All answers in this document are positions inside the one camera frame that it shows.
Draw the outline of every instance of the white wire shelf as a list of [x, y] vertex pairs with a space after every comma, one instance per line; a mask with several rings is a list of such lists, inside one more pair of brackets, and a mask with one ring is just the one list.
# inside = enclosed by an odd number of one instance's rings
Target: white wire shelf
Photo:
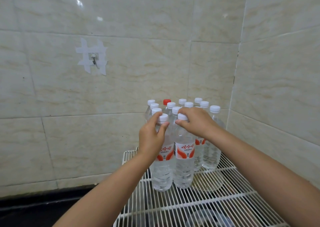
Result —
[[[122, 164], [136, 153], [124, 152]], [[187, 189], [155, 191], [148, 169], [113, 226], [289, 227], [223, 154], [216, 170], [195, 172]]]

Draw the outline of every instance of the red and white label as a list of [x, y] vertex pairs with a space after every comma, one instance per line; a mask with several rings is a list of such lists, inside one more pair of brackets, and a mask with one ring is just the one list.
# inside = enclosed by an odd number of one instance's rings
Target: red and white label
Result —
[[195, 154], [194, 147], [195, 143], [191, 142], [189, 144], [179, 144], [175, 143], [176, 145], [176, 158], [177, 159], [190, 159]]
[[201, 138], [201, 137], [197, 137], [195, 140], [195, 145], [201, 145], [201, 144], [205, 144], [206, 143], [206, 139]]
[[162, 146], [160, 153], [158, 154], [156, 160], [158, 161], [164, 161], [164, 160], [170, 160], [174, 156], [174, 144]]

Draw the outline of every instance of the person's right arm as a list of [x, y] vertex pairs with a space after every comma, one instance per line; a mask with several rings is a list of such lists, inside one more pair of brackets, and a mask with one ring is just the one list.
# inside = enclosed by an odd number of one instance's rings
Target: person's right arm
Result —
[[201, 108], [181, 108], [176, 124], [218, 147], [291, 226], [320, 226], [320, 190], [278, 161], [220, 128]]

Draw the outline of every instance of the person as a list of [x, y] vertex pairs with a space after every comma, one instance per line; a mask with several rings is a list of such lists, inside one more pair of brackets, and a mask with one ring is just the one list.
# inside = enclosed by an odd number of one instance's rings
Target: person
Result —
[[[209, 140], [291, 226], [320, 226], [320, 191], [276, 160], [220, 128], [202, 108], [181, 108], [176, 124]], [[142, 175], [161, 150], [169, 123], [155, 130], [157, 112], [139, 131], [138, 153], [74, 204], [54, 227], [112, 226]]]

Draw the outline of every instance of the white bottle cap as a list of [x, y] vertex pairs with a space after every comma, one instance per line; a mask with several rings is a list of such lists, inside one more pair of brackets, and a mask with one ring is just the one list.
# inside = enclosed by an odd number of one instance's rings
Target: white bottle cap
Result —
[[176, 103], [175, 102], [168, 102], [167, 103], [167, 108], [173, 108], [176, 106]]
[[220, 107], [212, 105], [212, 106], [210, 106], [210, 112], [218, 113], [218, 112], [220, 112]]
[[196, 97], [195, 99], [194, 99], [194, 102], [195, 103], [200, 103], [202, 101], [202, 98], [200, 98], [200, 97]]
[[169, 116], [168, 114], [163, 113], [161, 116], [158, 118], [158, 124], [163, 124], [168, 120]]
[[155, 103], [155, 100], [148, 100], [148, 106], [150, 106], [151, 104]]
[[182, 114], [182, 113], [179, 113], [178, 114], [178, 119], [180, 119], [180, 120], [188, 120], [188, 117], [186, 115]]
[[186, 101], [186, 99], [179, 99], [179, 105], [184, 105]]
[[184, 104], [184, 106], [185, 107], [193, 107], [193, 102], [186, 102], [185, 104]]
[[150, 108], [151, 108], [151, 109], [154, 109], [154, 108], [157, 108], [157, 107], [159, 107], [159, 104], [158, 104], [158, 103], [152, 103], [152, 104], [150, 104]]
[[161, 108], [153, 108], [151, 110], [152, 115], [155, 114], [156, 112], [162, 112], [162, 109]]
[[172, 108], [172, 113], [175, 114], [175, 115], [177, 115], [180, 108], [181, 108], [181, 107], [173, 107], [173, 108]]
[[200, 102], [200, 106], [201, 106], [201, 107], [204, 107], [204, 108], [207, 108], [207, 107], [209, 107], [209, 102], [207, 102], [207, 101], [202, 101], [202, 102]]

